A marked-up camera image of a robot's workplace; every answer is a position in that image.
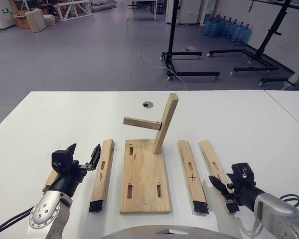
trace gray floor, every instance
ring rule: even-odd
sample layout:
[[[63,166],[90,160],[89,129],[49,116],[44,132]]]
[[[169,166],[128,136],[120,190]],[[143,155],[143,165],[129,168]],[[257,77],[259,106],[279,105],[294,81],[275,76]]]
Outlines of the gray floor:
[[[167,50],[170,25],[165,15],[157,21],[149,12],[130,10],[126,22],[125,1],[118,7],[95,12],[93,16],[57,22],[40,33],[14,26],[0,30],[0,122],[30,91],[161,91],[184,90],[178,80],[167,81],[165,70],[153,68],[138,58],[138,51],[154,66]],[[220,71],[212,77],[182,77],[190,90],[260,89],[263,76],[289,76],[284,69],[244,72],[229,76],[235,66],[249,66],[241,54],[207,58],[212,49],[235,47],[223,38],[201,35],[199,25],[177,26],[174,51],[194,46],[203,52],[200,60],[181,57],[178,71]],[[278,90],[281,83],[262,89]]]

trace white wall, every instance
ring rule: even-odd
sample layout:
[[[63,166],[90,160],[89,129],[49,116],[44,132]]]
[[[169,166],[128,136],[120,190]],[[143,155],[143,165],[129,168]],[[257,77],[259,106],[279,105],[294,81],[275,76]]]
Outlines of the white wall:
[[[226,15],[227,19],[232,17],[237,18],[239,22],[249,23],[252,35],[248,44],[258,49],[281,6],[255,1],[251,12],[248,12],[251,2],[250,0],[218,0],[214,13]],[[273,35],[265,54],[293,71],[299,71],[299,10],[288,8],[287,12],[278,30],[282,36]]]

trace white cabinet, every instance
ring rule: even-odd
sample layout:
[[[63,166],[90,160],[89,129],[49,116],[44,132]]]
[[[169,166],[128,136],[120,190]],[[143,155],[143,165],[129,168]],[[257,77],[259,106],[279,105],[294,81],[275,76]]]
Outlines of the white cabinet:
[[[0,29],[7,28],[14,25],[14,21],[10,13],[3,13],[3,9],[8,8],[9,11],[13,11],[13,8],[9,0],[0,0]]]
[[[196,24],[200,5],[202,0],[180,0],[180,10],[178,11],[178,21],[180,24]],[[174,0],[167,0],[166,19],[167,23],[171,23],[173,13]]]

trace black cable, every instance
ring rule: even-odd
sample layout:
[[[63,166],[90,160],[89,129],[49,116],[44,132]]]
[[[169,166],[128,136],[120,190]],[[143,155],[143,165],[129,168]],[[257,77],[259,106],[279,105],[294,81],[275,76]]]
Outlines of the black cable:
[[[13,224],[19,222],[20,220],[22,220],[23,218],[27,217],[30,215],[30,212],[32,210],[33,207],[29,208],[28,210],[14,216],[13,218],[10,218],[9,220],[7,220],[6,222],[4,222],[3,224],[0,225],[0,232],[4,231],[5,229],[11,227]]]
[[[298,208],[299,206],[299,196],[296,194],[286,194],[280,197],[281,200],[283,200],[284,202],[290,202],[290,201],[296,201],[296,204],[294,204],[293,206]]]

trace wooden base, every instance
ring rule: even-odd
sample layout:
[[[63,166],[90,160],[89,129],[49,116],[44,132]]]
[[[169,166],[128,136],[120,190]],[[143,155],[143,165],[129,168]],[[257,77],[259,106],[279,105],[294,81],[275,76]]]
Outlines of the wooden base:
[[[120,213],[170,213],[163,154],[153,139],[126,140]]]

